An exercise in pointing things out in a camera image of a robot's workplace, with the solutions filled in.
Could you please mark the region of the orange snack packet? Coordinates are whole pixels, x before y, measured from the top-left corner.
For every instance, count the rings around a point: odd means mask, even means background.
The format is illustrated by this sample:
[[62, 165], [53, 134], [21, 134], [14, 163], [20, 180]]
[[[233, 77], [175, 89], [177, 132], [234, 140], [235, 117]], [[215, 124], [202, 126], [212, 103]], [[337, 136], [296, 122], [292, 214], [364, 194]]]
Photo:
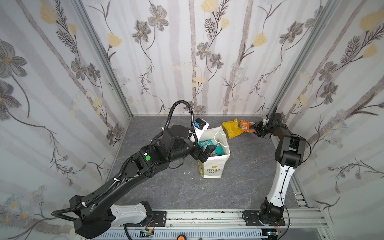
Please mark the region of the orange snack packet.
[[255, 132], [255, 129], [253, 127], [254, 124], [255, 124], [254, 122], [249, 122], [249, 121], [246, 121], [246, 120], [241, 120], [240, 121], [240, 128], [245, 133], [254, 133]]

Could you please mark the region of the white green paper bag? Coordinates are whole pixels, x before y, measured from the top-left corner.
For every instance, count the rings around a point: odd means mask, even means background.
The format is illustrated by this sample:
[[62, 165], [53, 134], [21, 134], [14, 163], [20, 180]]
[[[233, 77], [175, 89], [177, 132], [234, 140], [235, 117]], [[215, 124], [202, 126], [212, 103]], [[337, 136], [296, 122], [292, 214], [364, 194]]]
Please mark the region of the white green paper bag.
[[223, 127], [217, 127], [204, 131], [200, 140], [200, 146], [216, 146], [205, 162], [198, 160], [199, 172], [204, 179], [221, 178], [225, 164], [230, 157], [230, 148]]

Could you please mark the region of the yellow snack packet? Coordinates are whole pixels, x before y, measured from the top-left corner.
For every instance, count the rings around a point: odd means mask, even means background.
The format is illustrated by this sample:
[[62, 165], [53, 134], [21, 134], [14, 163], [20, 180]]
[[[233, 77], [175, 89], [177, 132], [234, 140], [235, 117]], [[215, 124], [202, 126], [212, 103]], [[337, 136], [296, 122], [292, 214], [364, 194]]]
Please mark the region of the yellow snack packet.
[[222, 126], [225, 128], [229, 139], [233, 139], [244, 133], [244, 131], [239, 127], [238, 119], [224, 122], [222, 123]]

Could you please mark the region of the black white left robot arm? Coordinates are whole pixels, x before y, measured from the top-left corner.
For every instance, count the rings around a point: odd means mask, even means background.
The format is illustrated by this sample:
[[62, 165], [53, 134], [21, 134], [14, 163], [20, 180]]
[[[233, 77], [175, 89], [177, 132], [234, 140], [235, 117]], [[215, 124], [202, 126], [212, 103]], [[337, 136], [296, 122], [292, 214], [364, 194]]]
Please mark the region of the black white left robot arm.
[[[189, 128], [170, 126], [175, 108], [183, 104], [190, 113]], [[168, 114], [163, 130], [149, 145], [128, 157], [119, 172], [87, 196], [75, 195], [70, 207], [52, 212], [52, 216], [73, 222], [76, 234], [93, 239], [114, 225], [143, 226], [152, 221], [154, 213], [147, 202], [136, 206], [118, 207], [115, 203], [134, 187], [169, 168], [171, 162], [191, 156], [206, 162], [216, 146], [202, 147], [195, 128], [193, 108], [185, 100], [176, 101]]]

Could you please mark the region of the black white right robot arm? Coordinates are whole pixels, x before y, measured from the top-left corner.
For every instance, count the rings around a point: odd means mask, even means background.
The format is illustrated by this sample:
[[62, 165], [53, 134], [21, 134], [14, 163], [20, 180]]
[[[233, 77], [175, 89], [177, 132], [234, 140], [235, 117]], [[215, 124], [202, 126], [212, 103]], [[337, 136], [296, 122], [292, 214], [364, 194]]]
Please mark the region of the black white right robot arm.
[[295, 170], [305, 161], [307, 140], [289, 130], [282, 122], [282, 115], [274, 107], [265, 119], [252, 125], [254, 134], [260, 138], [266, 135], [279, 139], [275, 152], [276, 174], [272, 188], [266, 196], [258, 213], [259, 222], [264, 226], [278, 223], [283, 219], [286, 209], [285, 196]]

